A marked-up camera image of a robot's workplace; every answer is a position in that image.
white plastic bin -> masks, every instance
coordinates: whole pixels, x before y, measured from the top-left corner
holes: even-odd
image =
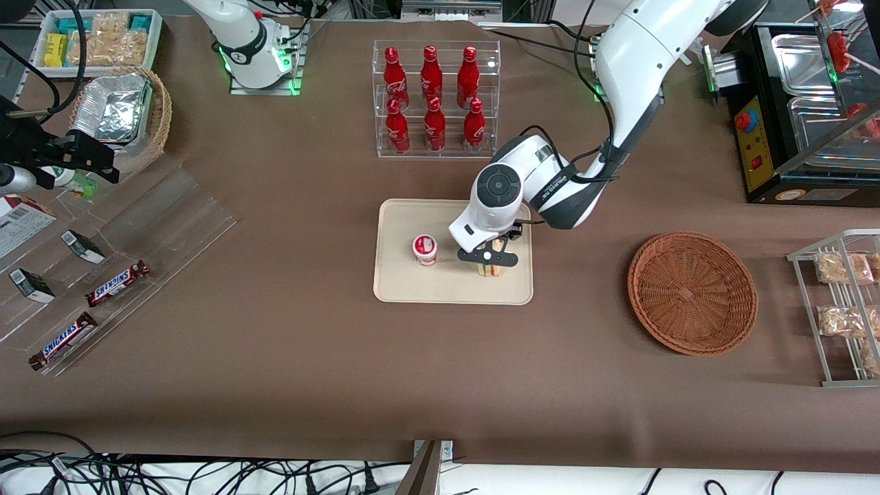
[[[129,16],[148,15],[150,20],[150,32],[147,33],[147,52],[143,56],[141,67],[151,69],[153,61],[156,58],[156,49],[159,46],[159,34],[162,31],[162,16],[152,9],[114,9],[114,10],[84,10],[79,11],[83,18],[94,17],[98,13],[108,12],[126,12]],[[40,24],[40,38],[37,39],[37,46],[33,49],[31,63],[40,72],[46,74],[49,78],[75,78],[77,76],[77,67],[46,67],[43,56],[46,54],[46,37],[49,33],[57,33],[58,19],[73,18],[73,11],[50,11],[46,14],[46,18]],[[97,78],[100,76],[109,76],[113,74],[117,67],[85,67],[85,76],[87,78]]]

wicker basket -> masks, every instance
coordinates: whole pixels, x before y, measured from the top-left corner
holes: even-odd
[[[734,349],[752,332],[758,312],[743,262],[701,233],[664,233],[646,242],[630,264],[627,289],[645,329],[692,356]]]
[[[127,154],[124,149],[117,152],[114,166],[124,174],[136,174],[143,170],[147,165],[155,161],[165,148],[165,141],[168,140],[168,132],[171,129],[171,95],[162,84],[162,80],[152,72],[142,67],[128,66],[120,67],[114,70],[114,76],[124,76],[126,74],[140,74],[148,78],[153,85],[153,97],[150,104],[150,114],[147,117],[147,136],[150,141],[147,143],[140,153],[136,155]],[[70,127],[73,129],[73,122],[77,118],[79,104],[83,100],[84,90],[79,93],[73,104],[73,113],[70,115]]]

brown tablecloth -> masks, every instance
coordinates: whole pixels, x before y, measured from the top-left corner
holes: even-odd
[[[465,199],[485,163],[377,158],[376,38],[494,35],[333,23],[309,46],[299,97],[242,97],[227,94],[204,23],[167,20],[167,150],[238,224],[61,377],[0,351],[4,431],[74,433],[102,452],[404,460],[431,437],[455,439],[467,462],[880,471],[880,390],[818,385],[783,258],[876,228],[876,211],[745,203],[727,109],[703,97],[699,66],[671,71],[666,104],[584,225],[535,228],[528,305],[377,301],[379,205]],[[533,123],[568,156],[605,139],[568,55],[502,44],[502,141]],[[41,84],[28,80],[24,107],[45,105]],[[667,351],[628,305],[634,251],[674,229],[725,242],[754,275],[757,327],[727,355]]]

coca-cola bottle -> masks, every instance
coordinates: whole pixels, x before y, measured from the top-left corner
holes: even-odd
[[[388,139],[393,146],[392,152],[402,155],[409,150],[409,129],[407,118],[400,113],[400,102],[388,100],[388,116],[385,118],[385,126],[388,128]]]
[[[477,95],[480,87],[480,68],[477,67],[477,48],[471,45],[465,47],[465,60],[458,69],[458,106],[467,108],[471,104],[471,98]]]
[[[475,155],[480,152],[483,144],[483,130],[486,127],[486,117],[483,116],[483,101],[478,97],[471,100],[471,111],[465,117],[465,152]]]
[[[422,96],[430,101],[435,96],[443,103],[443,71],[437,63],[437,49],[425,47],[425,64],[422,66]]]
[[[428,113],[425,114],[425,145],[431,151],[440,151],[446,146],[446,117],[440,110],[440,99],[428,100]]]
[[[385,87],[388,88],[388,98],[397,100],[400,110],[406,110],[409,106],[407,73],[400,65],[395,47],[385,49]]]

barcode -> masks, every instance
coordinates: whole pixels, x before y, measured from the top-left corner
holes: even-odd
[[[25,281],[25,274],[21,272],[21,270],[15,270],[10,275],[12,278],[12,282],[15,284],[21,284]]]
[[[16,208],[15,210],[10,211],[9,213],[6,214],[6,216],[12,220],[18,220],[19,218],[22,218],[25,215],[27,215],[27,210],[25,210],[24,208]]]

